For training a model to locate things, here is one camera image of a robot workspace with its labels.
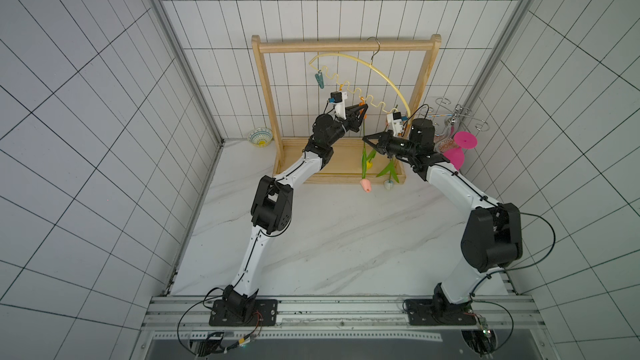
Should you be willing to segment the white tulip flower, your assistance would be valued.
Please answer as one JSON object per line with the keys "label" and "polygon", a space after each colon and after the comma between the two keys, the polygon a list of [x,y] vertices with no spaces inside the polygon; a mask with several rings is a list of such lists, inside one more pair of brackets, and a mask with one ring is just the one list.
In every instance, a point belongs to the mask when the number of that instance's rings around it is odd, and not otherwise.
{"label": "white tulip flower", "polygon": [[390,191],[394,186],[399,183],[399,177],[396,170],[396,161],[391,158],[385,168],[377,174],[377,178],[385,177],[383,186],[386,190]]}

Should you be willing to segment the pink tulip flower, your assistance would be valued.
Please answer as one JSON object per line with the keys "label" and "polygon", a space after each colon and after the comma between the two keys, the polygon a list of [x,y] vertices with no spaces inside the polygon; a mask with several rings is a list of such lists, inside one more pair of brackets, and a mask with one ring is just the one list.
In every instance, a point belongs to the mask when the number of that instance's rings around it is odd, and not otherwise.
{"label": "pink tulip flower", "polygon": [[372,191],[372,184],[367,179],[367,171],[369,169],[367,146],[368,145],[365,142],[363,142],[363,151],[362,151],[362,158],[361,158],[361,180],[360,180],[360,185],[363,188],[363,191],[365,191],[365,193],[370,193]]}

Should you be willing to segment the yellow wavy clothes hanger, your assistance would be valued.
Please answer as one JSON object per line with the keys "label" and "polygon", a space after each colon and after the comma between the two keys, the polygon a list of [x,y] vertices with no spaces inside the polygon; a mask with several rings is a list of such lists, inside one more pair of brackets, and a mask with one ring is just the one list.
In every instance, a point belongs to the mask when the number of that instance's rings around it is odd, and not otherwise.
{"label": "yellow wavy clothes hanger", "polygon": [[[374,41],[376,44],[376,51],[374,52],[373,56],[371,56],[371,59],[368,62],[365,62],[361,58],[342,53],[342,49],[346,48],[346,46],[354,46],[354,50],[357,52],[362,50],[367,51],[368,45],[370,44],[370,41],[367,41],[367,40],[365,41],[348,40],[346,41],[346,43],[340,43],[339,41],[327,41],[326,43],[325,42],[310,43],[310,49],[308,51],[316,52],[318,53],[318,55],[316,55],[309,62],[309,64],[313,66],[316,63],[316,61],[322,57],[337,57],[337,58],[346,58],[362,66],[365,66],[365,68],[368,68],[372,73],[376,73],[378,76],[380,76],[380,78],[383,79],[387,83],[387,85],[390,86],[395,91],[396,95],[398,96],[401,103],[405,107],[405,110],[407,111],[407,115],[408,116],[413,115],[413,110],[411,110],[408,104],[408,101],[406,100],[405,96],[403,96],[398,86],[390,79],[388,75],[386,75],[385,73],[383,73],[373,65],[373,58],[382,49],[382,43],[376,38]],[[343,91],[351,93],[352,95],[358,96],[358,94],[361,93],[362,91],[360,88],[352,88],[351,82],[348,80],[342,80],[338,73],[334,73],[332,76],[330,76],[328,74],[328,70],[325,67],[317,68],[316,72],[320,72],[326,75],[328,79],[335,81],[335,84],[341,87]]]}

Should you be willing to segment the yellow tulip flower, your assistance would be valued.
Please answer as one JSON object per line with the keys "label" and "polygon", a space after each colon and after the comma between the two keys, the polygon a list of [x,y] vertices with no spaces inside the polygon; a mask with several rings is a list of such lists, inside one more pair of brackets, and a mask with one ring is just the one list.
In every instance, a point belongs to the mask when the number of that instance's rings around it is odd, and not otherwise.
{"label": "yellow tulip flower", "polygon": [[367,154],[366,156],[366,170],[370,170],[370,168],[373,166],[373,160],[375,159],[377,155],[377,152],[375,150],[372,150],[370,153]]}

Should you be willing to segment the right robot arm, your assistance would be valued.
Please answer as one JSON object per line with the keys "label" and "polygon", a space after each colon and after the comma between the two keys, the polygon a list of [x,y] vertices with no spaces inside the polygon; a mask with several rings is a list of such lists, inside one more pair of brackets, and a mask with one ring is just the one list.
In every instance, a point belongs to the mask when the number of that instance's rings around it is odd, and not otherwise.
{"label": "right robot arm", "polygon": [[499,272],[523,255],[521,215],[511,203],[497,203],[464,178],[454,161],[435,148],[431,120],[413,123],[409,138],[393,131],[363,137],[377,153],[411,166],[416,175],[443,193],[468,217],[461,238],[462,260],[433,292],[432,313],[462,313],[491,272]]}

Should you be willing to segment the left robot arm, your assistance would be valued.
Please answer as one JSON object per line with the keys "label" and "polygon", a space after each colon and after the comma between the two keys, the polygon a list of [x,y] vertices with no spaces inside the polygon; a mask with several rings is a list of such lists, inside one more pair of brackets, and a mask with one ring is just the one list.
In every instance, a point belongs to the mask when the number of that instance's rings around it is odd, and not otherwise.
{"label": "left robot arm", "polygon": [[298,161],[274,177],[262,177],[258,183],[250,208],[249,244],[237,277],[222,295],[226,310],[238,318],[246,320],[254,312],[261,257],[292,221],[294,190],[327,166],[333,156],[333,145],[338,140],[348,132],[360,130],[368,105],[346,107],[339,103],[335,110],[334,116],[328,113],[317,116],[313,134]]}

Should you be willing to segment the teal clothespin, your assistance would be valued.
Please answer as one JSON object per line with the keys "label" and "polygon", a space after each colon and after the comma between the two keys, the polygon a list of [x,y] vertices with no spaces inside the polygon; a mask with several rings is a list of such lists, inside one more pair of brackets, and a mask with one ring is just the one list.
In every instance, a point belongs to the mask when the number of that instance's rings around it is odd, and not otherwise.
{"label": "teal clothespin", "polygon": [[324,83],[324,77],[323,77],[323,72],[322,71],[318,71],[317,73],[315,73],[315,79],[317,81],[318,86],[321,89],[325,88],[325,83]]}

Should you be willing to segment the red patterned cup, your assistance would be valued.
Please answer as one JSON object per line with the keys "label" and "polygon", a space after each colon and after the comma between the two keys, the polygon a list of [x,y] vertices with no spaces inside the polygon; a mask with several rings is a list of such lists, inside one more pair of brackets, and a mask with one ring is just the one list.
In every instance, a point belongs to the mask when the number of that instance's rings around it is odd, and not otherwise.
{"label": "red patterned cup", "polygon": [[447,138],[441,137],[440,140],[438,140],[434,146],[435,151],[438,153],[446,153],[447,151],[455,149],[457,147],[458,145],[456,145],[454,139],[451,137],[447,137]]}

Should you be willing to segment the patterned small bowl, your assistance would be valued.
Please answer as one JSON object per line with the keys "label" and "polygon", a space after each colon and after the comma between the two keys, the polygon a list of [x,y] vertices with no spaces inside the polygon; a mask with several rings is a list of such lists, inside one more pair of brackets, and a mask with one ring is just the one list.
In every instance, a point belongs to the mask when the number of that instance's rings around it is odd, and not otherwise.
{"label": "patterned small bowl", "polygon": [[264,148],[273,141],[273,132],[270,128],[255,128],[248,134],[248,141],[256,147]]}

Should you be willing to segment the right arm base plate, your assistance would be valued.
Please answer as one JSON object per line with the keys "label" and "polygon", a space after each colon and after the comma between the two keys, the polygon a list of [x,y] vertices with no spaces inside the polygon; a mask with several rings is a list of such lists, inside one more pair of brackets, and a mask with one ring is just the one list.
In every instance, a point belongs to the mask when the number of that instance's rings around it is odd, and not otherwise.
{"label": "right arm base plate", "polygon": [[477,319],[469,312],[469,304],[470,301],[450,303],[439,283],[431,298],[406,299],[403,311],[412,326],[473,326]]}

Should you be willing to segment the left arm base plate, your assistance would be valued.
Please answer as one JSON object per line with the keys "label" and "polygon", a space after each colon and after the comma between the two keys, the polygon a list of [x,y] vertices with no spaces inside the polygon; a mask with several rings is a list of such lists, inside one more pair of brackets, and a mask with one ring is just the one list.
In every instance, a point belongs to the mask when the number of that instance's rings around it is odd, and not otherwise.
{"label": "left arm base plate", "polygon": [[258,299],[257,296],[258,293],[251,296],[240,294],[233,285],[228,285],[223,290],[222,298],[214,301],[208,324],[211,327],[274,326],[279,301]]}

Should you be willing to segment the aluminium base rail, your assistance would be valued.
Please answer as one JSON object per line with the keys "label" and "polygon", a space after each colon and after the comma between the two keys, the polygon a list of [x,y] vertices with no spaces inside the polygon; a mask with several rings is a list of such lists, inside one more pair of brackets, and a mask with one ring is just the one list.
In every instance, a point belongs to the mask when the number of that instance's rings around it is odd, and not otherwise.
{"label": "aluminium base rail", "polygon": [[271,327],[211,327],[213,303],[158,297],[148,306],[135,359],[556,359],[527,296],[481,297],[473,326],[412,326],[406,296],[275,296]]}

